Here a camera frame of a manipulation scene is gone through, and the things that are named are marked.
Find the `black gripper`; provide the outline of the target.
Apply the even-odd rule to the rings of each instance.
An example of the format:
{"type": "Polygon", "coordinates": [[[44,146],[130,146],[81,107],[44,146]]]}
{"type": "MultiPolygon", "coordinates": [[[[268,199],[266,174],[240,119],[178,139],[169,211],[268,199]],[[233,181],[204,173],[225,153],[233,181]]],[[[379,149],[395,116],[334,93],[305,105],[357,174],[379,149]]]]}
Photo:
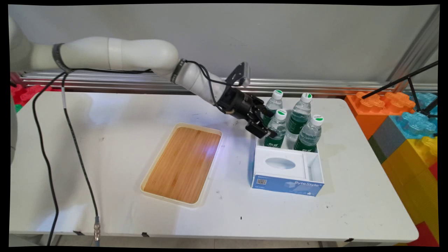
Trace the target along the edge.
{"type": "Polygon", "coordinates": [[[251,94],[244,93],[237,88],[226,87],[217,105],[224,113],[236,119],[247,121],[245,129],[259,139],[264,137],[276,137],[278,134],[264,126],[262,115],[272,118],[275,110],[269,109],[262,99],[251,94]]]}

